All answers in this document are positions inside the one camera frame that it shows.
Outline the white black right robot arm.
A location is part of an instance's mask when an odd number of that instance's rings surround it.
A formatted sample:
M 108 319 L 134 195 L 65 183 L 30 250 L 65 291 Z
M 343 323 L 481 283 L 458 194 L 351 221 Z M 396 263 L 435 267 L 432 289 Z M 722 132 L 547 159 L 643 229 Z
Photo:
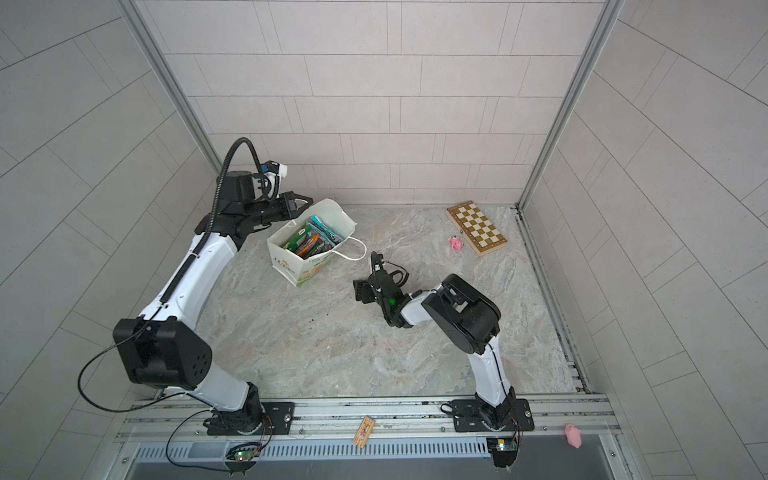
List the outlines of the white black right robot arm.
M 475 379 L 476 416 L 492 431 L 517 427 L 516 393 L 504 372 L 499 348 L 500 309 L 456 274 L 432 289 L 406 294 L 402 287 L 409 273 L 401 266 L 389 272 L 387 264 L 381 254 L 371 253 L 370 275 L 353 282 L 355 300 L 377 304 L 391 327 L 435 323 L 468 356 Z

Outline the orange Fox's candy bag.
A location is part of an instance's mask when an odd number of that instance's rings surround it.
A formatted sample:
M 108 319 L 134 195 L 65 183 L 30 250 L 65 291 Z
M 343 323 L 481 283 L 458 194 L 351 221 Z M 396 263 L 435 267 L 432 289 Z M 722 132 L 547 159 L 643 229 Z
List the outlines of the orange Fox's candy bag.
M 315 255 L 325 253 L 329 249 L 332 249 L 332 245 L 329 244 L 323 236 L 317 234 L 304 246 L 299 257 L 306 260 Z

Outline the white paper shopping bag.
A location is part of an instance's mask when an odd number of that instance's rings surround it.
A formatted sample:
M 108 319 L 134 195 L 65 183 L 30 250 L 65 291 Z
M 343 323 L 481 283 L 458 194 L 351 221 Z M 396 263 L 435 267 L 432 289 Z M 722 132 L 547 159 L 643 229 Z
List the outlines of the white paper shopping bag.
M 354 236 L 356 226 L 334 200 L 321 200 L 267 239 L 272 266 L 300 287 L 332 258 L 362 260 L 368 249 Z

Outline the teal Fox's candy bag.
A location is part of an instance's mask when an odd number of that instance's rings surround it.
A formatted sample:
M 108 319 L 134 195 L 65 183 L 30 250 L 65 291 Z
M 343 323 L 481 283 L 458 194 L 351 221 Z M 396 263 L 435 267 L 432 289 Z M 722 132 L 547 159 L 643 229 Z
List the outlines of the teal Fox's candy bag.
M 342 236 L 338 235 L 330 227 L 326 226 L 316 215 L 312 215 L 309 218 L 308 223 L 318 232 L 320 232 L 332 245 L 336 246 L 344 241 Z

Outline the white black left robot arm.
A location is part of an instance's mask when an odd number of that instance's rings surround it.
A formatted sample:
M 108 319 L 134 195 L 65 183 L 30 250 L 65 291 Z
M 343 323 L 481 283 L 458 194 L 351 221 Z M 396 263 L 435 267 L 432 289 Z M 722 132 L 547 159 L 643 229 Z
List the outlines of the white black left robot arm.
M 309 197 L 279 191 L 286 175 L 286 166 L 276 162 L 255 173 L 227 173 L 215 205 L 197 225 L 185 259 L 162 292 L 113 330 L 128 379 L 174 388 L 209 405 L 213 416 L 204 424 L 211 435 L 249 435 L 264 424 L 257 387 L 219 367 L 195 329 L 214 284 L 247 237 L 297 218 L 312 204 Z

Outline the green Fox's spring tea bag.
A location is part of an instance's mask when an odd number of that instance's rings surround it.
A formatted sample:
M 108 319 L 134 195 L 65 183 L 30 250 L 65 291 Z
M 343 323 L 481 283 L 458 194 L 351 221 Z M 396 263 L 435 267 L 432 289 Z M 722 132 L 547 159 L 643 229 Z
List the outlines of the green Fox's spring tea bag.
M 313 228 L 305 224 L 283 245 L 283 249 L 300 256 L 300 252 L 314 238 L 314 235 Z

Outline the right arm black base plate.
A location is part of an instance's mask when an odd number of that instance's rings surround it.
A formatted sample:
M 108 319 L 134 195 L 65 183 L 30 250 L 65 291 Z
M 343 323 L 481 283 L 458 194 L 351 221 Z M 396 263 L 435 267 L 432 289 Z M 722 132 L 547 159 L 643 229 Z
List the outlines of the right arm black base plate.
M 441 405 L 449 415 L 457 433 L 468 432 L 531 432 L 535 430 L 529 402 L 524 398 L 507 398 L 493 407 L 479 397 L 454 399 Z

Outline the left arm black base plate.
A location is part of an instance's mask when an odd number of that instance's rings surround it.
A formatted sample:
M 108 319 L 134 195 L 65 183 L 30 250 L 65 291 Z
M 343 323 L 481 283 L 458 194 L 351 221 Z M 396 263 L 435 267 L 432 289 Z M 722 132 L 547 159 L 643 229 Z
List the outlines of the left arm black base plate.
M 294 402 L 247 403 L 234 412 L 213 411 L 203 421 L 210 436 L 287 435 L 290 432 L 296 404 Z

